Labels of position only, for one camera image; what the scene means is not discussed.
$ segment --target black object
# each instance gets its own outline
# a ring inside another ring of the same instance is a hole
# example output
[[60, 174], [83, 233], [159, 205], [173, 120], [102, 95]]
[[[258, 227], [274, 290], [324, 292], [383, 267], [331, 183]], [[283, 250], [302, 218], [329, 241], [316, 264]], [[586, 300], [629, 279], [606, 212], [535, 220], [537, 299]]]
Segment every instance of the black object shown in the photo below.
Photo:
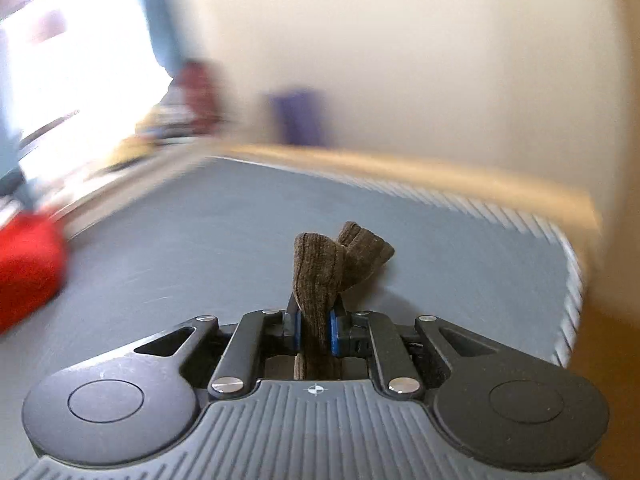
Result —
[[295, 318], [291, 304], [231, 326], [199, 316], [53, 374], [24, 401], [42, 458], [22, 478], [450, 478], [438, 456], [478, 478], [600, 478], [571, 468], [607, 427], [589, 381], [433, 316], [396, 326], [339, 300], [332, 348], [369, 379], [270, 380], [265, 360], [296, 354]]

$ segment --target silver screw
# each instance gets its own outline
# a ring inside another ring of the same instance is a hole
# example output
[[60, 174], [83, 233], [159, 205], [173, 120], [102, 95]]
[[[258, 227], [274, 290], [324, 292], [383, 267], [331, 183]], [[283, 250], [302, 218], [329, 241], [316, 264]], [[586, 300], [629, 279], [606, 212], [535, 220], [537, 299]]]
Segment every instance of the silver screw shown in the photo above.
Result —
[[396, 394], [412, 394], [420, 389], [420, 383], [411, 377], [396, 377], [389, 381], [389, 389]]
[[237, 377], [220, 377], [211, 383], [211, 387], [219, 394], [232, 394], [242, 390], [244, 382]]

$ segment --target red cloth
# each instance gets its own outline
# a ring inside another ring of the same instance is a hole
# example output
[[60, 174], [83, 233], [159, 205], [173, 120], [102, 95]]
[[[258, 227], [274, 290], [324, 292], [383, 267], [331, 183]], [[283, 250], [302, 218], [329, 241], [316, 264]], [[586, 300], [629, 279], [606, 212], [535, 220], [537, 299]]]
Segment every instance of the red cloth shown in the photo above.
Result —
[[0, 332], [43, 306], [65, 279], [60, 227], [45, 215], [18, 213], [0, 229]]

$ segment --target wooden floor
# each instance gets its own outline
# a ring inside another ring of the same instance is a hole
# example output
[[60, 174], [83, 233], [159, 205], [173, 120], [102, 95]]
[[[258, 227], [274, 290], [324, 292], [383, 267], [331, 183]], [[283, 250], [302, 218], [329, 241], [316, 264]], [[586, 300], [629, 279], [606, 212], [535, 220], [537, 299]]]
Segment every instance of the wooden floor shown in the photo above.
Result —
[[640, 478], [640, 328], [587, 299], [570, 368], [596, 384], [610, 407], [596, 464], [611, 480]]

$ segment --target white wall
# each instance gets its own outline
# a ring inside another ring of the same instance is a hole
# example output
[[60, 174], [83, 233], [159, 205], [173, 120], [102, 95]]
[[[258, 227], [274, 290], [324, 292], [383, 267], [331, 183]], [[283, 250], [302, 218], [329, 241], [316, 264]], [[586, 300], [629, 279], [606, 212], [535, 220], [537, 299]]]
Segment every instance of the white wall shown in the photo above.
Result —
[[328, 97], [335, 146], [523, 171], [614, 199], [628, 127], [618, 0], [176, 0], [241, 139], [262, 94]]

